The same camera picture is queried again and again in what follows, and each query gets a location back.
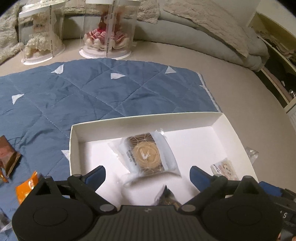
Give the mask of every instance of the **beige bed sheet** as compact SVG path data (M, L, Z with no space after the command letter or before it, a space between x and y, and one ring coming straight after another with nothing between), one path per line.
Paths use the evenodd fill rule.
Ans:
M65 41L63 54L39 65L21 64L21 54L0 66L0 75L53 62L82 59L79 40ZM260 181L296 191L296 134L280 103L249 69L174 45L138 42L127 60L152 61L203 75L244 146L259 151L254 169Z

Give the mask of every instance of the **orange wrapper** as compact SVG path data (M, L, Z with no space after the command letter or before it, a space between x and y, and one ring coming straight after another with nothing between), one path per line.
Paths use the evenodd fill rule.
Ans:
M21 185L15 188L17 194L17 200L21 204L24 199L29 195L30 191L37 185L38 183L38 175L37 172L34 171L32 176L23 182Z

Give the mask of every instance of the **clear plastic display case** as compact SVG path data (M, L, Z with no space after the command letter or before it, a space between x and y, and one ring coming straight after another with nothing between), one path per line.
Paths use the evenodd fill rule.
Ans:
M138 0L86 0L80 55L122 59L130 55Z
M22 63L38 64L62 53L65 0L26 4L19 13Z

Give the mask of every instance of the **open cardboard box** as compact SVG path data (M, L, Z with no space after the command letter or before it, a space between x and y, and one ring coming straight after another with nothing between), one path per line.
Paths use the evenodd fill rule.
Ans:
M130 186L121 178L129 171L118 160L108 143L122 137L163 129L178 163L181 177L170 173L150 176ZM70 136L70 173L86 174L99 165L106 169L106 180L97 193L121 205L152 205L163 185L185 203L198 194L190 182L189 170L198 166L212 175L211 164L228 158L241 179L256 174L231 124L223 113L190 112L143 115L97 120L73 125Z

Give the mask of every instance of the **blue quilt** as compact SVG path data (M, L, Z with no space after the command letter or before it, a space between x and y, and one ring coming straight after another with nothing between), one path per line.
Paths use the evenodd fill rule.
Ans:
M65 180L71 126L85 121L172 112L220 111L200 74L152 62L85 59L0 77L0 136L22 154L0 208L11 219L15 187L34 170ZM0 240L16 240L13 232Z

